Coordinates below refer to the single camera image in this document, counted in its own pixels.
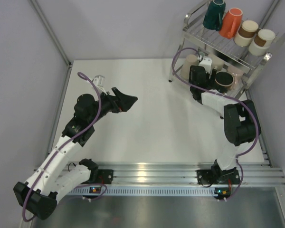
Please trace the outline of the beige tumbler cup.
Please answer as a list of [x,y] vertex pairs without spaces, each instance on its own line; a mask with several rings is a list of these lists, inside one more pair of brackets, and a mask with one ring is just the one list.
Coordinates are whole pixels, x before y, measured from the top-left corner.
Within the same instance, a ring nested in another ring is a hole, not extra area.
[[185,81],[188,81],[190,77],[190,67],[197,66],[198,63],[198,57],[196,55],[187,55],[180,71],[181,78]]

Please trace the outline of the pink purple mug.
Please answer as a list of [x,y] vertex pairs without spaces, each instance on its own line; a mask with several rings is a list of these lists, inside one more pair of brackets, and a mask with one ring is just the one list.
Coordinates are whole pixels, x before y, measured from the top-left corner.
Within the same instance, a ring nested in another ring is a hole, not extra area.
[[240,69],[238,69],[237,67],[233,66],[233,65],[230,65],[227,69],[227,71],[233,76],[234,78],[234,82],[233,82],[233,85],[231,86],[231,90],[234,90],[236,89],[239,84],[240,84],[240,81],[241,81],[241,78],[244,74],[244,72]]

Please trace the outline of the steel lined paper cup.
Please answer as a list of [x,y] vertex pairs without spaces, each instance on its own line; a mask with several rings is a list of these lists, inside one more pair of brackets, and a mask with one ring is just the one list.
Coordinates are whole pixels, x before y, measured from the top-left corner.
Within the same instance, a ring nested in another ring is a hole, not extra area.
[[249,53],[254,56],[262,56],[269,49],[276,34],[270,29],[261,29],[249,45]]

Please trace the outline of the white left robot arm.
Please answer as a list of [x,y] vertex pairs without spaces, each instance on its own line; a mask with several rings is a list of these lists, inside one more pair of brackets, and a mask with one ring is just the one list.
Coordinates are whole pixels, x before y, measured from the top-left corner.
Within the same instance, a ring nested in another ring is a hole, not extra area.
[[41,220],[47,219],[58,203],[71,190],[82,183],[102,185],[102,171],[91,159],[82,159],[69,173],[61,172],[70,159],[87,143],[94,133],[94,124],[108,113],[127,112],[138,100],[136,96],[125,95],[116,87],[113,95],[98,93],[98,100],[91,94],[78,97],[74,116],[67,123],[62,134],[46,160],[25,182],[17,182],[13,188],[22,214],[26,211]]

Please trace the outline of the stainless steel dish rack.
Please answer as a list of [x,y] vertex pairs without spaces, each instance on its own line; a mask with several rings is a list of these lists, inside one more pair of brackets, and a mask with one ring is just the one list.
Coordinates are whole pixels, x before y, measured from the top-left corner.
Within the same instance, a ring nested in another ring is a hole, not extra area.
[[276,33],[276,37],[269,49],[262,56],[252,55],[248,47],[235,44],[233,39],[227,39],[215,31],[203,27],[202,22],[206,15],[209,0],[200,1],[185,16],[182,25],[182,36],[176,53],[179,58],[185,41],[189,41],[198,50],[198,53],[212,53],[224,61],[224,68],[234,66],[244,72],[240,85],[229,95],[239,99],[252,86],[253,82],[261,74],[261,71],[270,64],[270,59],[285,43],[285,33]]

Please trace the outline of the dark teal mug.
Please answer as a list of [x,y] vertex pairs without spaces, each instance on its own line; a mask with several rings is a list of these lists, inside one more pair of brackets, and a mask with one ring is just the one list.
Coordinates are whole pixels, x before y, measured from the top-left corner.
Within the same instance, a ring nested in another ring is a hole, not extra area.
[[226,3],[224,0],[212,0],[203,20],[203,26],[209,30],[220,31],[223,25],[223,15]]

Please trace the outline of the small brown white cup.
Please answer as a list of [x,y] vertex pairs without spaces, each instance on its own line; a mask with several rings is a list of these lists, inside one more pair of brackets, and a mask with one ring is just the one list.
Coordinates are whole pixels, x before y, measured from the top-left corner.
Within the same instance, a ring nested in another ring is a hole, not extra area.
[[240,47],[247,47],[258,30],[258,23],[253,20],[245,20],[237,31],[234,42]]

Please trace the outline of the orange mug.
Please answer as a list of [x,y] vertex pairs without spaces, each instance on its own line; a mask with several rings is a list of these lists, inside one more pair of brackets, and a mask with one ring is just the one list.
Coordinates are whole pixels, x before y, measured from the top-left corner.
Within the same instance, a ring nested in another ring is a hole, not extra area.
[[241,25],[242,17],[243,11],[241,9],[231,8],[223,19],[223,25],[219,34],[227,39],[233,38]]

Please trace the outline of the green interior floral mug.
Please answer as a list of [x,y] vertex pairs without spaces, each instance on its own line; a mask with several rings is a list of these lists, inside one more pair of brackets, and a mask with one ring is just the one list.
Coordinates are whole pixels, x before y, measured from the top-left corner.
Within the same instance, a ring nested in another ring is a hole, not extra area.
[[221,58],[217,57],[216,55],[210,53],[208,54],[208,57],[212,59],[211,63],[211,69],[216,69],[217,71],[221,71],[223,69],[223,66],[225,64],[225,61]]

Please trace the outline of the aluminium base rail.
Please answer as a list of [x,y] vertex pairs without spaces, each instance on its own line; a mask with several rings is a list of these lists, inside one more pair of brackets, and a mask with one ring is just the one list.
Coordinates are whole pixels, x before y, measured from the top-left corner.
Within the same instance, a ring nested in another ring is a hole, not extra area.
[[[192,185],[197,186],[197,170],[209,169],[210,164],[190,163],[122,163],[99,162],[99,168],[114,171],[113,185]],[[281,168],[267,164],[242,165],[244,187],[275,187],[285,185]]]

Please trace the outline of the red skull mug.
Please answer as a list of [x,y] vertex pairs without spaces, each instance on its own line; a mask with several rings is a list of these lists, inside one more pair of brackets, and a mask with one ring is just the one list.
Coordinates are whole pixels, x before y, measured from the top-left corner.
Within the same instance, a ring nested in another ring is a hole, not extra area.
[[220,93],[226,93],[234,83],[234,77],[224,71],[217,72],[214,77],[214,87]]

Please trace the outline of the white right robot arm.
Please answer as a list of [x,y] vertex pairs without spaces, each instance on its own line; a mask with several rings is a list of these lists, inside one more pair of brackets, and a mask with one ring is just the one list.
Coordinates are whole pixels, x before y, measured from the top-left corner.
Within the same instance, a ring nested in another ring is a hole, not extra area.
[[227,96],[234,77],[225,71],[207,73],[202,66],[191,66],[190,91],[193,99],[216,111],[224,121],[226,138],[222,151],[209,170],[199,170],[199,183],[204,187],[212,184],[239,184],[236,169],[238,158],[256,144],[261,128],[252,100],[238,101]]

